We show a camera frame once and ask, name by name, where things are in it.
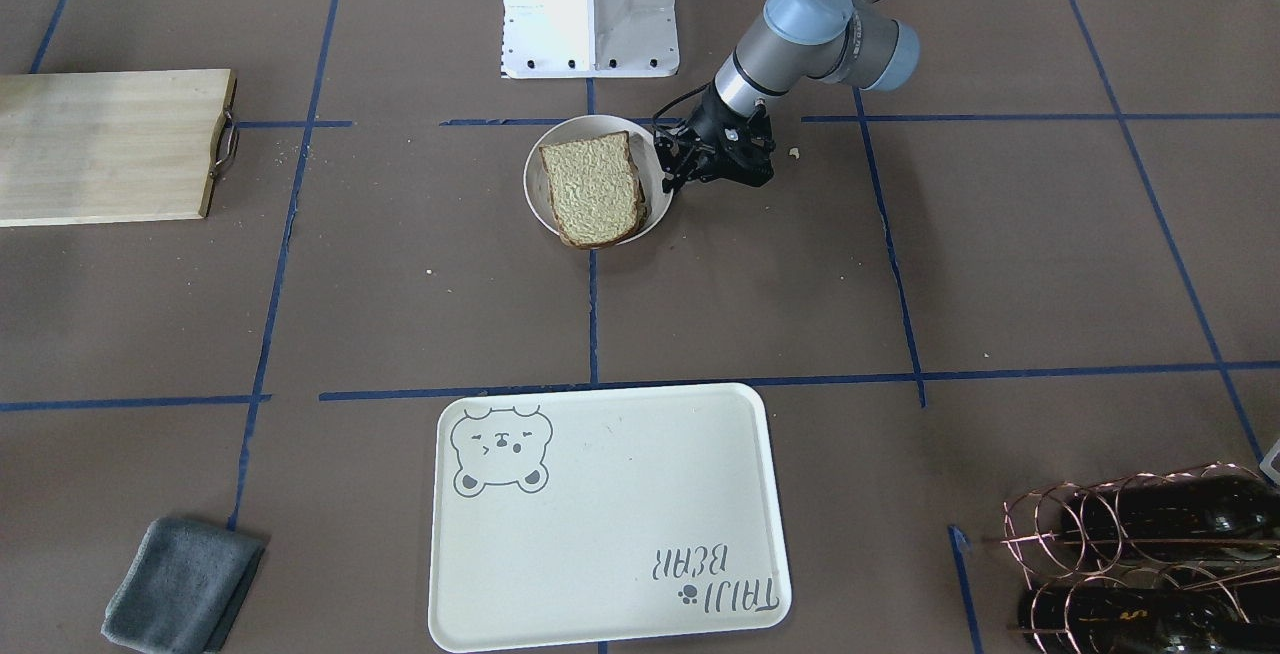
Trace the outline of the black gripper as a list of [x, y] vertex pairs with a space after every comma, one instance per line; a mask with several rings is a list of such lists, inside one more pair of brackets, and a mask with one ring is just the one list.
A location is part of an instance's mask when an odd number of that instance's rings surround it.
[[654, 113], [652, 136], [664, 193], [695, 180], [765, 186], [774, 177], [776, 142], [764, 102], [741, 116], [722, 101], [714, 84], [690, 90]]

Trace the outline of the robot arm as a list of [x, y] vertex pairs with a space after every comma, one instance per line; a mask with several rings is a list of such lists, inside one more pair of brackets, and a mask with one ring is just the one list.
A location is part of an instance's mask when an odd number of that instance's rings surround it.
[[774, 171], [771, 108], [800, 81], [864, 92], [900, 88], [918, 67], [919, 36], [877, 12], [883, 0], [765, 0], [689, 116], [652, 118], [662, 188], [732, 180], [764, 186]]

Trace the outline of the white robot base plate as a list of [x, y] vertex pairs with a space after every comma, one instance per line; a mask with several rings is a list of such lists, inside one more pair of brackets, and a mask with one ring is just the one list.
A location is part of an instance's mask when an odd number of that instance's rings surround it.
[[515, 81], [669, 77], [676, 0], [503, 0], [500, 74]]

